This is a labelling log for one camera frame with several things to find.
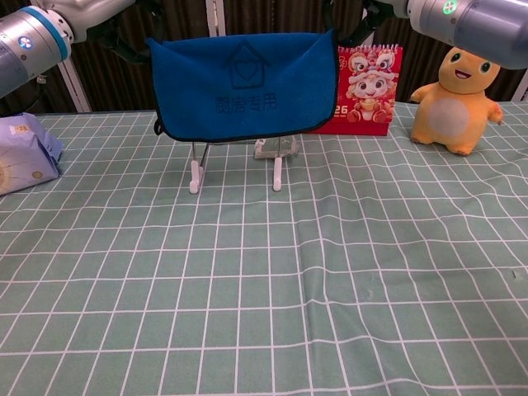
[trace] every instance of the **stand leg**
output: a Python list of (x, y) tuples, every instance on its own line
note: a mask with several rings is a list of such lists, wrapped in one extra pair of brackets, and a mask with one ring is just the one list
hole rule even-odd
[(198, 162), (196, 159), (196, 146), (195, 143), (192, 143), (192, 161), (191, 161), (191, 184), (189, 185), (189, 190), (191, 194), (197, 194), (200, 190), (201, 183), (204, 180), (204, 163), (205, 157), (209, 151), (209, 145), (205, 146), (204, 155), (201, 158), (201, 161)]
[(280, 191), (282, 188), (282, 157), (275, 158), (273, 168), (273, 191)]

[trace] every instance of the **blue towel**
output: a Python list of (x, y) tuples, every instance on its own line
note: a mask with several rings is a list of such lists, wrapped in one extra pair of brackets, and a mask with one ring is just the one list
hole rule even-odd
[(269, 138), (332, 119), (339, 77), (334, 31), (147, 42), (159, 133), (175, 140)]

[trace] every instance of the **towel logo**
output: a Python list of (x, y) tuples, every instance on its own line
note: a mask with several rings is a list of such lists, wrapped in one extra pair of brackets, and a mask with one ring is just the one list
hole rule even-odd
[(252, 89), (263, 87), (266, 83), (266, 67), (271, 64), (243, 40), (224, 62), (229, 71), (233, 89)]

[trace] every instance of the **yellow plush toy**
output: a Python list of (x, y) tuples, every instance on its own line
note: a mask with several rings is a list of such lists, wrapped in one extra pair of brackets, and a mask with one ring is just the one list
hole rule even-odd
[(411, 101), (420, 103), (411, 140), (444, 144), (459, 155), (471, 154), (488, 121), (502, 123), (501, 107), (485, 93), (500, 69), (497, 64), (453, 48), (440, 67), (439, 81), (411, 95)]

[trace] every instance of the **plush toy belly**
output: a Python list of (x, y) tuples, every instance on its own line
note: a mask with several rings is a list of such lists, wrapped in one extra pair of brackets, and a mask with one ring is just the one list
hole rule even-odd
[(467, 106), (454, 98), (442, 98), (431, 104), (427, 125), (438, 138), (459, 138), (468, 129), (470, 114)]

